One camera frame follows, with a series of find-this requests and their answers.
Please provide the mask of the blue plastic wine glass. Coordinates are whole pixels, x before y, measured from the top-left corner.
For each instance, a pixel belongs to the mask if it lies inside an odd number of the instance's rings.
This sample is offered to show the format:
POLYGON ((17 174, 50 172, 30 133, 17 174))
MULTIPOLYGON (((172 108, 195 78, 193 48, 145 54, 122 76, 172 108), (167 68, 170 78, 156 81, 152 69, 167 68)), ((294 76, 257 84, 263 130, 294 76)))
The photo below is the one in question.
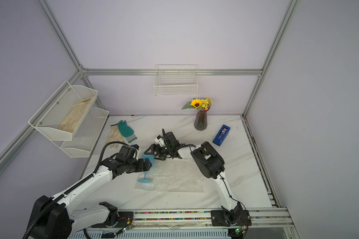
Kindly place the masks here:
MULTIPOLYGON (((151 163, 151 165, 154 165, 154 163, 155 163, 155 157, 154 157, 154 155, 151 155, 151 154, 143 153, 142 159, 147 159, 151 163)), ((151 180, 147 178, 147 171, 144 172, 143 178, 138 179, 138 182, 143 183, 143 184, 151 183, 151 180)))

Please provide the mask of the clear bubble wrap sheet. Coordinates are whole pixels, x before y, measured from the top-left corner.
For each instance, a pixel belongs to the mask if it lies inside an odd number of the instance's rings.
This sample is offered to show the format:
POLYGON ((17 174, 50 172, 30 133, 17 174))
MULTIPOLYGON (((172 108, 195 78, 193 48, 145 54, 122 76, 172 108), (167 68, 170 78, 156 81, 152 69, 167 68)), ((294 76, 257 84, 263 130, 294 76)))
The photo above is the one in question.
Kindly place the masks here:
MULTIPOLYGON (((144 173, 140 173, 137 180, 143 177, 144 173)), ((147 178, 151 183, 136 182, 135 188, 157 192, 201 193, 204 191, 204 176, 194 160, 190 158, 156 160, 147 171, 147 178)))

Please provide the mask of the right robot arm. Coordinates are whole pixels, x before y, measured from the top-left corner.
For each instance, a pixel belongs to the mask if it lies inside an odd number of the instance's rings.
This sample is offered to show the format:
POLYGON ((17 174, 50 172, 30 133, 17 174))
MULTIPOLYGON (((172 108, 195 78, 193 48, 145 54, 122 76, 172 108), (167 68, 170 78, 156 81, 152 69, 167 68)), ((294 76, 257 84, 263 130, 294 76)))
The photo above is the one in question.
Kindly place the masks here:
POLYGON ((211 179, 217 189, 221 200, 221 209, 210 212, 213 226, 245 226, 251 225, 249 211, 240 201, 233 196, 227 183, 224 160, 222 156, 207 141, 200 145, 179 143, 172 132, 165 133, 155 138, 142 158, 164 161, 168 158, 192 158, 203 176, 211 179))

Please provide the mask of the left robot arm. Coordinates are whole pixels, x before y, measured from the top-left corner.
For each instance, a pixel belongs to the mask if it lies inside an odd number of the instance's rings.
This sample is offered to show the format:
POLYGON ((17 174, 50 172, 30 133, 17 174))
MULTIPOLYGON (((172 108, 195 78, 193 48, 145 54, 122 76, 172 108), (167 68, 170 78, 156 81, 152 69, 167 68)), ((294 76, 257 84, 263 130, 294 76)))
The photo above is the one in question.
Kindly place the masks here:
POLYGON ((34 204, 24 238, 66 239, 73 233, 86 230, 93 225, 113 228, 121 218, 118 208, 106 201, 91 209, 77 207, 98 188, 123 173, 147 172, 152 167, 149 159, 139 158, 139 147, 126 143, 118 153, 104 158, 105 144, 93 172, 68 189, 52 197, 42 196, 34 204))

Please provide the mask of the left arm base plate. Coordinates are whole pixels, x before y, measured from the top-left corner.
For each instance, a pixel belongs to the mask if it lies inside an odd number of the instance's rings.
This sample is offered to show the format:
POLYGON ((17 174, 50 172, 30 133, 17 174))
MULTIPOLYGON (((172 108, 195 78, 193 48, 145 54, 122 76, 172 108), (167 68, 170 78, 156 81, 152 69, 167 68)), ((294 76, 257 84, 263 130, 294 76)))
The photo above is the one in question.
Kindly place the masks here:
POLYGON ((126 212, 118 212, 118 216, 114 220, 114 222, 110 223, 101 223, 92 225, 91 228, 125 228, 130 226, 134 219, 134 212, 126 211, 126 212))

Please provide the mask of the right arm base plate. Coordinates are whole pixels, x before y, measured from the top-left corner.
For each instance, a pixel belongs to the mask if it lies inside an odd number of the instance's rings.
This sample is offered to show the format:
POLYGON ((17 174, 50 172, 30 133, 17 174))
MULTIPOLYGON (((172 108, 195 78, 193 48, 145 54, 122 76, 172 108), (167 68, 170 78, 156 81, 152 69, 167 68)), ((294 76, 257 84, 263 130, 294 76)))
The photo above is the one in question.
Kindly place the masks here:
POLYGON ((225 212, 223 210, 212 210, 211 223, 213 226, 235 227, 251 226, 251 218, 247 210, 239 212, 225 212))

